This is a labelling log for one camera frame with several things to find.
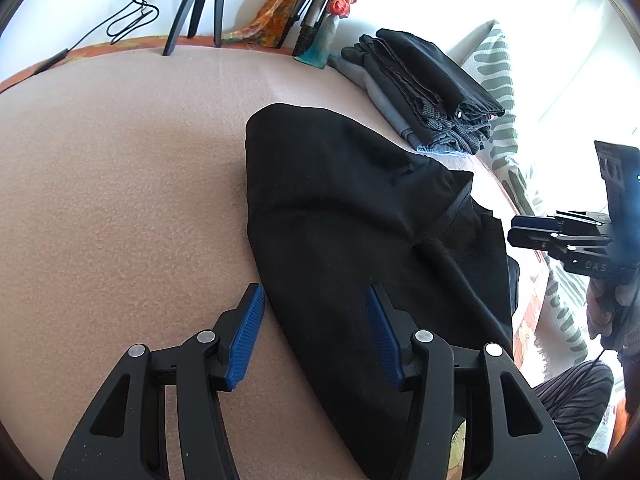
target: black garment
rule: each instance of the black garment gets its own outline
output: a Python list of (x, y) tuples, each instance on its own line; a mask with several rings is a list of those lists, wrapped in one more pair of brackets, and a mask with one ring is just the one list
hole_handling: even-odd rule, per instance
[(365, 291), (453, 345), (511, 353), (501, 222), (472, 174), (406, 152), (347, 117), (270, 105), (246, 126), (247, 232), (271, 306), (306, 378), (372, 480), (398, 457), (411, 393), (385, 380)]
[(481, 150), (500, 104), (433, 43), (384, 28), (376, 35), (344, 48), (344, 59), (365, 67), (429, 149)]
[(585, 361), (534, 388), (574, 461), (598, 429), (612, 389), (613, 373), (602, 361)]

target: black cable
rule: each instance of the black cable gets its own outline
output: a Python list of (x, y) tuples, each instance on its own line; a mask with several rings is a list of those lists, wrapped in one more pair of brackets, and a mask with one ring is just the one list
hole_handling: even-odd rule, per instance
[[(137, 6), (137, 7), (135, 7), (131, 12), (128, 12), (124, 16), (121, 16), (116, 20), (113, 20), (118, 15), (123, 13), (125, 10), (129, 9), (129, 7), (131, 6)], [(140, 15), (135, 17), (131, 22), (127, 23), (119, 30), (116, 30), (114, 32), (111, 31), (112, 27), (114, 27), (117, 23), (121, 22), (122, 20), (126, 20), (129, 16), (132, 16), (137, 12), (139, 12)], [(145, 20), (145, 18), (149, 15), (151, 17), (148, 20)], [(137, 28), (144, 27), (145, 25), (148, 25), (149, 23), (154, 22), (155, 20), (158, 19), (158, 16), (160, 16), (160, 9), (158, 9), (158, 7), (156, 7), (155, 5), (150, 4), (146, 0), (131, 0), (127, 5), (122, 7), (118, 12), (109, 16), (106, 20), (103, 20), (102, 22), (98, 23), (98, 25), (96, 25), (88, 33), (86, 33), (82, 38), (76, 41), (72, 47), (65, 48), (64, 50), (61, 50), (59, 53), (57, 53), (55, 56), (52, 56), (46, 61), (42, 62), (40, 65), (38, 65), (38, 67), (34, 70), (34, 72), (31, 75), (27, 76), (22, 81), (25, 81), (26, 79), (36, 74), (39, 74), (40, 72), (44, 72), (45, 70), (48, 70), (59, 61), (62, 61), (63, 59), (65, 59), (65, 57), (68, 56), (69, 51), (75, 49), (75, 47), (78, 46), (80, 43), (82, 43), (82, 41), (85, 40), (92, 32), (94, 32), (95, 30), (103, 26), (105, 23), (110, 22), (111, 20), (113, 21), (107, 26), (106, 34), (109, 38), (111, 38), (111, 41), (109, 42), (109, 44), (113, 45), (118, 43), (120, 40), (122, 40), (126, 36), (128, 36)], [(2, 94), (3, 92), (6, 92), (9, 88), (16, 86), (18, 83), (21, 83), (22, 81), (18, 81), (13, 83), (12, 85), (9, 85), (4, 90), (1, 90), (0, 94)]]

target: blue gripper pad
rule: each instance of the blue gripper pad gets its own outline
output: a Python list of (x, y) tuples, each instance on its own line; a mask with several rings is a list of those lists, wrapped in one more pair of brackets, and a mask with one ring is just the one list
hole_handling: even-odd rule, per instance
[(406, 380), (418, 374), (411, 346), (415, 323), (410, 314), (393, 308), (381, 285), (367, 289), (365, 308), (385, 377), (404, 391)]
[(264, 315), (264, 289), (251, 283), (235, 310), (223, 312), (213, 332), (220, 337), (214, 371), (216, 388), (230, 392), (244, 379)]

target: zebra print pants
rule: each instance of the zebra print pants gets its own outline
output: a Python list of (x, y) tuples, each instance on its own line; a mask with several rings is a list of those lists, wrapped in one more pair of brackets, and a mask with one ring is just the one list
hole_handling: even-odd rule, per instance
[(612, 388), (613, 373), (601, 361), (585, 361), (533, 388), (574, 461), (598, 429)]

